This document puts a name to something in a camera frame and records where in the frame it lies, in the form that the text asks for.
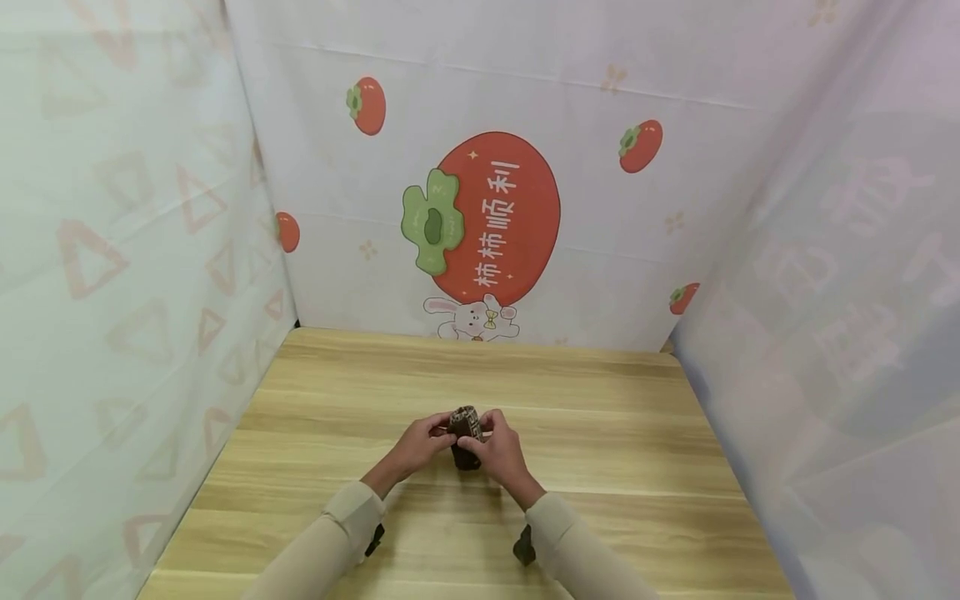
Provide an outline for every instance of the large red persimmon graphic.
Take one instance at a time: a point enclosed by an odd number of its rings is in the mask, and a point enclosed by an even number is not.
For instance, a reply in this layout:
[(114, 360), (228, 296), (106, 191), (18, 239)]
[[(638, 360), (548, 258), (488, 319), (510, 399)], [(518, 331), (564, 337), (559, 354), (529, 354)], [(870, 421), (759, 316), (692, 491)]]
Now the large red persimmon graphic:
[(620, 138), (620, 168), (627, 173), (640, 172), (654, 159), (662, 143), (659, 121), (651, 119), (628, 129)]
[(387, 118), (387, 97), (380, 82), (365, 77), (348, 89), (347, 108), (358, 130), (367, 135), (380, 133)]
[(412, 186), (403, 200), (401, 228), (420, 248), (418, 267), (458, 302), (487, 294), (503, 306), (517, 302), (540, 279), (557, 243), (553, 172), (512, 133), (463, 142), (431, 171), (425, 195)]

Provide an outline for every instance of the left hand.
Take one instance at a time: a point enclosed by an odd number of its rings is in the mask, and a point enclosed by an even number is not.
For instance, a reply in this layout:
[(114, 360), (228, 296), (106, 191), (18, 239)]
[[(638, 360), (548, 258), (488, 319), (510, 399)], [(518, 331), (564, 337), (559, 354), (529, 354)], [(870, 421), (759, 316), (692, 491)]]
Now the left hand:
[(385, 498), (394, 485), (430, 464), (435, 454), (457, 441), (446, 433), (450, 413), (437, 413), (410, 423), (390, 452), (360, 480)]

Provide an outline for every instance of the white backdrop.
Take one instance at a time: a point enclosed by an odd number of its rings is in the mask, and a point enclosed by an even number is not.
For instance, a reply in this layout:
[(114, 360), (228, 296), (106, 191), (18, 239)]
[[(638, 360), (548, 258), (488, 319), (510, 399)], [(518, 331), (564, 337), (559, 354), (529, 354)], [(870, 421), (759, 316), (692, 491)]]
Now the white backdrop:
[(960, 597), (958, 31), (856, 17), (678, 330), (803, 600)]
[[(299, 223), (287, 265), (301, 321), (660, 349), (686, 302), (671, 310), (672, 294), (707, 273), (749, 201), (723, 190), (752, 175), (863, 4), (230, 0), (274, 202)], [(355, 84), (370, 86), (356, 121)], [(659, 131), (621, 161), (625, 132), (649, 122)], [(442, 201), (402, 200), (438, 166), (459, 177), (466, 225), (435, 282), (401, 224), (423, 228), (416, 206)], [(494, 199), (516, 206), (497, 216)], [(497, 316), (471, 328), (471, 308)]]
[(293, 320), (216, 0), (0, 3), (0, 598), (130, 600)]

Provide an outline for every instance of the human hand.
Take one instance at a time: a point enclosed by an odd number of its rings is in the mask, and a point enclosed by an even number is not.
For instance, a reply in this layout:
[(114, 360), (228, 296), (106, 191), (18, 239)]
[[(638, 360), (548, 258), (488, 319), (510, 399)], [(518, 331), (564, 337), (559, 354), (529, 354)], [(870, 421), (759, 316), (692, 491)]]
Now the human hand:
[(399, 482), (426, 467), (430, 459), (457, 441), (446, 433), (451, 413), (437, 413), (410, 423), (396, 445), (360, 481), (380, 498), (387, 497)]
[(490, 431), (486, 442), (464, 437), (457, 445), (476, 454), (487, 475), (513, 497), (523, 512), (546, 494), (523, 460), (520, 434), (510, 427), (499, 409), (493, 409), (480, 418), (480, 426)]

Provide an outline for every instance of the small dark object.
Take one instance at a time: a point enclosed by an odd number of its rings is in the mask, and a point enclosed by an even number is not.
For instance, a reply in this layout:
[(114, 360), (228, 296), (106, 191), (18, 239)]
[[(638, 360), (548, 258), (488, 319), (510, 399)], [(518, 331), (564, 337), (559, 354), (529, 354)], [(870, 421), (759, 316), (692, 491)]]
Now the small dark object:
[(385, 533), (387, 533), (387, 530), (383, 528), (383, 523), (376, 526), (376, 531), (373, 532), (373, 541), (367, 546), (367, 551), (363, 553), (365, 557), (369, 558), (373, 551), (380, 546), (380, 539), (383, 538)]
[[(446, 432), (456, 435), (458, 440), (469, 436), (483, 442), (480, 418), (477, 416), (476, 409), (472, 406), (461, 406), (453, 411)], [(477, 470), (480, 468), (480, 459), (473, 452), (464, 450), (456, 444), (451, 446), (450, 449), (453, 450), (453, 464), (459, 470)]]
[(537, 559), (537, 550), (534, 550), (530, 525), (523, 529), (520, 539), (514, 544), (514, 556), (523, 566), (530, 566)]

